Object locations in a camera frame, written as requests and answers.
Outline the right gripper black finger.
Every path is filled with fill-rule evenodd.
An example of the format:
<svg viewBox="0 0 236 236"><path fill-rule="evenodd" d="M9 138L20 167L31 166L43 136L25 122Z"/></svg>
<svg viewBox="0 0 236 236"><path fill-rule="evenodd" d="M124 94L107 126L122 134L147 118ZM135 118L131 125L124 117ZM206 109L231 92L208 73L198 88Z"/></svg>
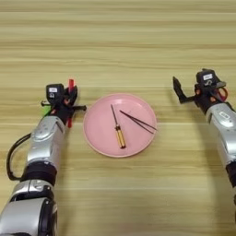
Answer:
<svg viewBox="0 0 236 236"><path fill-rule="evenodd" d="M227 90L225 89L225 82L218 82L216 86L216 98L219 101L225 101L227 99Z"/></svg>
<svg viewBox="0 0 236 236"><path fill-rule="evenodd" d="M187 103L187 102L193 102L195 100L195 96L191 97L186 97L185 94L183 93L182 86L180 81L176 78L172 78L172 83L173 83L173 89L179 99L179 102L181 104Z"/></svg>

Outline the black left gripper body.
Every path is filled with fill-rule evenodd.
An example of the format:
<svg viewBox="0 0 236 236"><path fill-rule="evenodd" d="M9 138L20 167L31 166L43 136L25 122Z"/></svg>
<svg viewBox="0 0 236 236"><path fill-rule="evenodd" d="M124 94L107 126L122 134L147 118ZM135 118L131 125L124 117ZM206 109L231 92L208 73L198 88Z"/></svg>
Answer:
<svg viewBox="0 0 236 236"><path fill-rule="evenodd" d="M43 116L56 116L58 117L63 124L66 124L69 120L71 120L74 116L75 112L87 110L86 105L64 105L64 103L59 104L50 104L41 102L41 106L43 108Z"/></svg>

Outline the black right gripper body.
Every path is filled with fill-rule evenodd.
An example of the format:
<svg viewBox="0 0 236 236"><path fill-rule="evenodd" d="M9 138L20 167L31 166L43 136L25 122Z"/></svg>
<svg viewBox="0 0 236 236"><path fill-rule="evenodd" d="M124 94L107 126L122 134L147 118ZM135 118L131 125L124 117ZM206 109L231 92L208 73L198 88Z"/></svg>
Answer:
<svg viewBox="0 0 236 236"><path fill-rule="evenodd" d="M216 87L203 88L199 85L195 85L195 104L203 113L207 113L210 107L224 102L225 101L217 100Z"/></svg>

